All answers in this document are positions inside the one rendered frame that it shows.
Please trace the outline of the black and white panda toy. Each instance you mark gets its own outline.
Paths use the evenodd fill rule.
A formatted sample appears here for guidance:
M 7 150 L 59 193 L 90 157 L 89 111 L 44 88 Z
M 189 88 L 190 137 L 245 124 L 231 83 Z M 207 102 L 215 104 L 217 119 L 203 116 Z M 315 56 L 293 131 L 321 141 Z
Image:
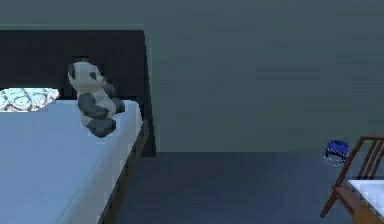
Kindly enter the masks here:
M 115 87 L 86 58 L 69 64 L 67 75 L 77 94 L 81 123 L 98 138 L 111 134 L 116 129 L 113 116 L 125 111 Z

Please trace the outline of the blue round ball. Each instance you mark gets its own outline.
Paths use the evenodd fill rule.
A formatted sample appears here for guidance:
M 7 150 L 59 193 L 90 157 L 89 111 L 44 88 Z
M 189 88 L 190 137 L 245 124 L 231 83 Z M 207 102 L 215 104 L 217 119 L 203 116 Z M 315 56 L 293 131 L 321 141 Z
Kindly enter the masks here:
M 323 159 L 329 165 L 340 166 L 346 162 L 349 154 L 350 147 L 345 141 L 332 140 L 326 146 Z

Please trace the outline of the bed with black headboard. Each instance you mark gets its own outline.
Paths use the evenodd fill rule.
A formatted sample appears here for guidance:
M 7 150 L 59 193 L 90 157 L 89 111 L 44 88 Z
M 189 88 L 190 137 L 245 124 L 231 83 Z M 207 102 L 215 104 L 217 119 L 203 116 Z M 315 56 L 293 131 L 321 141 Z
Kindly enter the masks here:
M 125 104 L 104 138 L 80 121 L 73 63 L 96 65 Z M 59 97 L 0 109 L 0 224 L 114 224 L 139 159 L 156 153 L 144 32 L 0 30 L 0 102 L 23 87 Z

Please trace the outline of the white patterned pillow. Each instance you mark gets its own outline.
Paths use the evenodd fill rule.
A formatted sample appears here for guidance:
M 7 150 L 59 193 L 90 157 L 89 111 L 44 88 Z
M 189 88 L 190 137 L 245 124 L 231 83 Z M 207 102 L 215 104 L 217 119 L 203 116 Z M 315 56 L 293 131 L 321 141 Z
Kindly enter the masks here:
M 0 112 L 33 112 L 59 97 L 54 88 L 6 88 L 0 90 Z

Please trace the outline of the brown wooden chair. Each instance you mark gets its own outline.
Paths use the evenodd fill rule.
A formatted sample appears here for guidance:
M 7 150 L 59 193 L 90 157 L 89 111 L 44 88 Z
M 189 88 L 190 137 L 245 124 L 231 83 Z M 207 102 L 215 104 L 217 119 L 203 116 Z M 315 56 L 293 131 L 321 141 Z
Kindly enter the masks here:
M 340 201 L 352 217 L 355 216 L 360 208 L 360 197 L 353 192 L 351 186 L 344 183 L 344 180 L 355 156 L 367 141 L 371 141 L 371 145 L 356 176 L 356 180 L 373 180 L 375 178 L 380 163 L 384 158 L 384 137 L 362 136 L 348 154 L 336 182 L 332 185 L 332 193 L 320 213 L 321 218 L 328 214 L 336 201 Z

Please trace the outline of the white top wooden table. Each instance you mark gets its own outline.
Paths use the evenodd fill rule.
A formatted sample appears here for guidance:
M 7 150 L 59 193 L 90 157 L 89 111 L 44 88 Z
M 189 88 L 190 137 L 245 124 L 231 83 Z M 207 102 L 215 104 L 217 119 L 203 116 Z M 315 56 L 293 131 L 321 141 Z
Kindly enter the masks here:
M 384 224 L 384 180 L 349 180 L 360 197 L 351 224 Z

